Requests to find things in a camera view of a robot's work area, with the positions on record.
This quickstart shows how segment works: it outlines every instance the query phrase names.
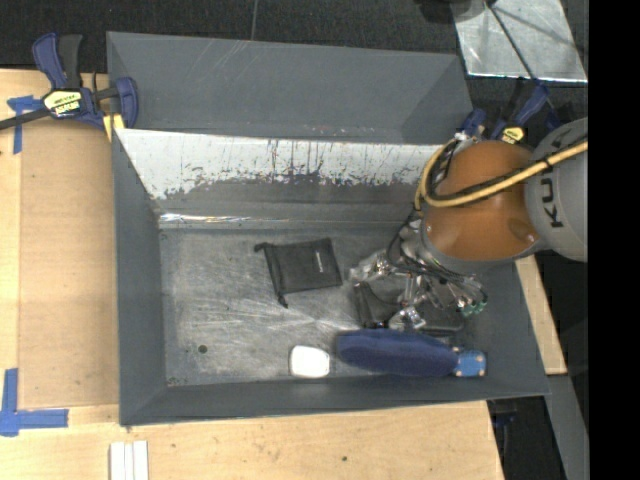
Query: plastic sheet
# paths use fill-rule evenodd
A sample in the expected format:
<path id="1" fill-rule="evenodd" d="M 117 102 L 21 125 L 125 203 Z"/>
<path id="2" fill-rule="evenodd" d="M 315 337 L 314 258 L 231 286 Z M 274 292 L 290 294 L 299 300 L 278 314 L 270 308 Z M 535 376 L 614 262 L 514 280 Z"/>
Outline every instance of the plastic sheet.
<path id="1" fill-rule="evenodd" d="M 530 78 L 528 67 L 541 80 L 587 82 L 560 0 L 498 0 L 497 17 L 485 0 L 453 2 L 451 9 L 470 75 Z"/>

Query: orange object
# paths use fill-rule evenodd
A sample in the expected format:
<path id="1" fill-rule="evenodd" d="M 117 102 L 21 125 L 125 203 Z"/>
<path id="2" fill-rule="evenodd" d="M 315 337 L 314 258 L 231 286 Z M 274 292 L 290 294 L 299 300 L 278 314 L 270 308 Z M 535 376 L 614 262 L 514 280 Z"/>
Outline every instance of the orange object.
<path id="1" fill-rule="evenodd" d="M 437 190 L 441 195 L 456 193 L 522 168 L 530 158 L 531 151 L 520 145 L 478 142 L 451 159 L 447 177 Z M 423 225 L 438 251 L 467 261 L 511 258 L 539 238 L 529 220 L 523 184 L 465 206 L 429 207 Z"/>

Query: yellow tag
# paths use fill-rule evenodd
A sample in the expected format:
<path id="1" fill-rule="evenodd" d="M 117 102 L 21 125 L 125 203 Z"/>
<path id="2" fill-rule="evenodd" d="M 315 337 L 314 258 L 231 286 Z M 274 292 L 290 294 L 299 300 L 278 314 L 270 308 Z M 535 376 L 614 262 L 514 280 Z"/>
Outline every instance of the yellow tag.
<path id="1" fill-rule="evenodd" d="M 54 91 L 43 100 L 44 106 L 61 116 L 80 108 L 82 94 L 73 91 Z"/>
<path id="2" fill-rule="evenodd" d="M 509 144 L 520 142 L 524 138 L 524 130 L 519 126 L 513 128 L 505 128 L 502 132 L 502 140 Z"/>

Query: wooden board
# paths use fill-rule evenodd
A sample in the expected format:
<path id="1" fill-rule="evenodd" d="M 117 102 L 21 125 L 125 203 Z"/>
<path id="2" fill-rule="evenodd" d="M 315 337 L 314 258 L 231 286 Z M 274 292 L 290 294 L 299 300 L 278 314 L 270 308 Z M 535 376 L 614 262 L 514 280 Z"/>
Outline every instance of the wooden board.
<path id="1" fill-rule="evenodd" d="M 12 75 L 13 96 L 49 89 L 38 72 Z M 19 407 L 117 403 L 110 145 L 48 118 L 23 126 L 23 144 Z"/>
<path id="2" fill-rule="evenodd" d="M 536 259 L 533 256 L 522 258 L 516 261 L 516 268 L 531 314 L 531 324 L 536 334 L 544 369 L 547 375 L 564 375 L 568 372 L 567 363 Z"/>
<path id="3" fill-rule="evenodd" d="M 503 479 L 486 404 L 155 425 L 125 429 L 117 407 L 71 410 L 66 430 L 1 443 L 0 479 L 107 479 L 114 441 L 146 440 L 153 480 Z"/>

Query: clamp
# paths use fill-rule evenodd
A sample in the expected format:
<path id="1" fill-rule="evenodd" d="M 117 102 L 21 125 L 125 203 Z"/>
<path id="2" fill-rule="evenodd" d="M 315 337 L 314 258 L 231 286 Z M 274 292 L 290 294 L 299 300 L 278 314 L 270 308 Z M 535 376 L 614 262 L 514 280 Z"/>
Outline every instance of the clamp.
<path id="1" fill-rule="evenodd" d="M 138 95 L 136 84 L 129 77 L 118 78 L 115 87 L 101 91 L 82 86 L 78 71 L 78 51 L 82 36 L 64 35 L 58 37 L 55 32 L 45 34 L 33 44 L 32 52 L 38 69 L 51 83 L 51 91 L 42 97 L 42 108 L 0 121 L 0 130 L 52 117 L 57 120 L 72 119 L 105 129 L 106 114 L 100 109 L 99 102 L 107 98 L 118 97 L 120 115 L 127 128 L 134 126 L 138 117 Z"/>

